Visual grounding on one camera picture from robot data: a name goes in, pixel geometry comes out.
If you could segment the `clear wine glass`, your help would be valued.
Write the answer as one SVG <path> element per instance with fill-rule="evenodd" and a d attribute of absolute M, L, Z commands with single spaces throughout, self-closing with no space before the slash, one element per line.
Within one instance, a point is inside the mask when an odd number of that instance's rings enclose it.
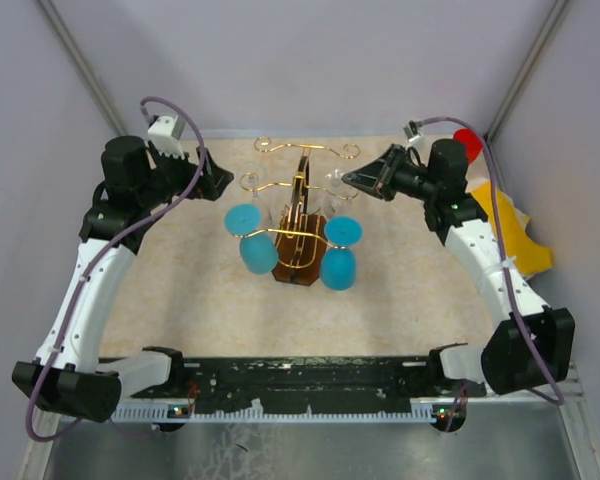
<path fill-rule="evenodd" d="M 347 185 L 343 180 L 345 172 L 334 169 L 325 175 L 323 187 L 325 189 L 322 201 L 322 213 L 327 219 L 346 216 L 351 212 L 354 199 L 358 191 Z"/>
<path fill-rule="evenodd" d="M 267 169 L 257 162 L 243 163 L 237 173 L 236 180 L 241 188 L 251 193 L 251 203 L 261 207 L 264 205 L 264 200 L 259 194 L 258 188 L 266 184 Z"/>

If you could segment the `red plastic wine glass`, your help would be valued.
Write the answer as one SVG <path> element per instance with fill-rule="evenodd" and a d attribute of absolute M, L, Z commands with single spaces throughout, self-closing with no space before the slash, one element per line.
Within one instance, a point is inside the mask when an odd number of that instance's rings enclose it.
<path fill-rule="evenodd" d="M 473 164 L 483 152 L 482 139 L 469 128 L 457 130 L 452 139 L 465 147 L 468 164 Z"/>

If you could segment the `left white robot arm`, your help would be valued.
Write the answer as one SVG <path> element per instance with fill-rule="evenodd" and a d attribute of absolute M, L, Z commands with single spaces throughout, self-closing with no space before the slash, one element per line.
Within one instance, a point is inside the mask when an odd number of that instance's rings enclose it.
<path fill-rule="evenodd" d="M 186 389 L 178 350 L 150 346 L 109 363 L 99 352 L 118 289 L 147 231 L 183 200 L 219 199 L 233 179 L 205 145 L 195 152 L 198 160 L 191 162 L 187 153 L 169 156 L 137 136 L 106 143 L 104 178 L 83 217 L 75 269 L 54 324 L 33 360 L 17 362 L 12 371 L 29 400 L 28 426 L 35 410 L 102 423 L 126 397 L 149 389 L 174 397 Z"/>

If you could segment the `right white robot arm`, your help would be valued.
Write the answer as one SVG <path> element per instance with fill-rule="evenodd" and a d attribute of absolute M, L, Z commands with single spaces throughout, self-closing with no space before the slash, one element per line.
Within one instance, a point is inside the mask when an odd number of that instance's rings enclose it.
<path fill-rule="evenodd" d="M 434 393 L 450 395 L 462 381 L 498 395 L 558 384 L 570 370 L 575 320 L 568 309 L 550 307 L 503 256 L 490 214 L 466 190 L 468 167 L 465 146 L 441 139 L 427 163 L 414 148 L 393 144 L 342 180 L 384 201 L 397 194 L 422 201 L 428 229 L 460 261 L 486 303 L 494 331 L 485 346 L 433 350 L 437 364 L 426 380 Z"/>

